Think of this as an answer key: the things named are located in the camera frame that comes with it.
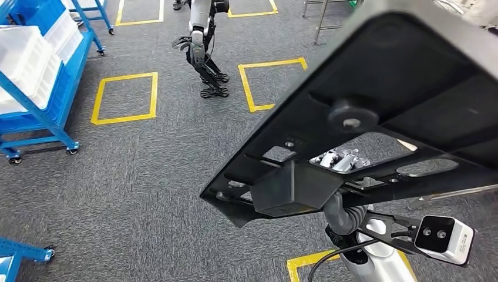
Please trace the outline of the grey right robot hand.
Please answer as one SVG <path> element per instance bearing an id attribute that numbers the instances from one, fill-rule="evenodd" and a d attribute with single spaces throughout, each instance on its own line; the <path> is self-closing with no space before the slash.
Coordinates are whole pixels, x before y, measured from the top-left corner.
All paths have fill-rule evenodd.
<path id="1" fill-rule="evenodd" d="M 330 149 L 310 160 L 312 164 L 337 172 L 353 169 L 359 158 L 357 150 Z M 341 192 L 335 192 L 324 204 L 323 211 L 331 230 L 340 236 L 354 233 L 363 222 L 368 208 L 366 206 L 344 207 Z"/>

